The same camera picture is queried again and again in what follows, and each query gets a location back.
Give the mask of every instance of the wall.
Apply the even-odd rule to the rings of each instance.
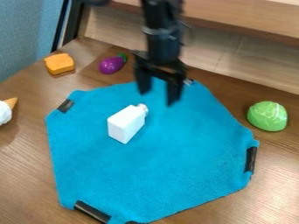
[[[0,81],[51,51],[62,3],[0,0]]]

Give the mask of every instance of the ice cream cone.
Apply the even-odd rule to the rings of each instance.
[[[10,99],[8,99],[8,100],[6,100],[6,101],[4,101],[4,102],[6,102],[6,103],[10,106],[10,109],[13,110],[13,108],[14,108],[14,107],[16,106],[16,104],[17,104],[17,97],[10,98]]]

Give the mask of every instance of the toy ice cream cone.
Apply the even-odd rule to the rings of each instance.
[[[14,107],[16,106],[16,104],[17,104],[17,97],[10,98],[10,99],[8,99],[8,100],[6,100],[6,101],[4,101],[4,102],[6,102],[6,103],[9,105],[10,109],[13,110],[13,108],[14,108]]]
[[[11,111],[16,106],[17,97],[0,101],[0,126],[11,120]]]

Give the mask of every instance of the wooden surface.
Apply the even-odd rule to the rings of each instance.
[[[238,32],[299,46],[298,0],[184,0],[184,19],[192,24]],[[140,12],[139,0],[111,6]]]
[[[128,49],[146,48],[141,15],[87,7],[81,24],[83,36]],[[187,65],[299,95],[298,48],[198,26],[192,33],[185,32],[182,61]]]
[[[1,223],[97,223],[59,206],[44,119],[74,89],[132,81],[132,56],[119,73],[105,76],[97,70],[98,61],[128,51],[81,38],[61,52],[73,56],[75,72],[53,77],[41,60],[0,84],[0,99],[19,97],[12,121],[0,127]],[[156,223],[298,223],[299,96],[195,68],[188,74],[209,87],[241,123],[251,128],[261,147],[255,174],[246,189]],[[286,107],[289,124],[284,131],[268,133],[247,122],[248,107],[264,100]]]

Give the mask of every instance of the white bottle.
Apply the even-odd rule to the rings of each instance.
[[[108,118],[108,135],[127,144],[144,125],[148,113],[148,108],[142,103],[138,106],[129,105]]]

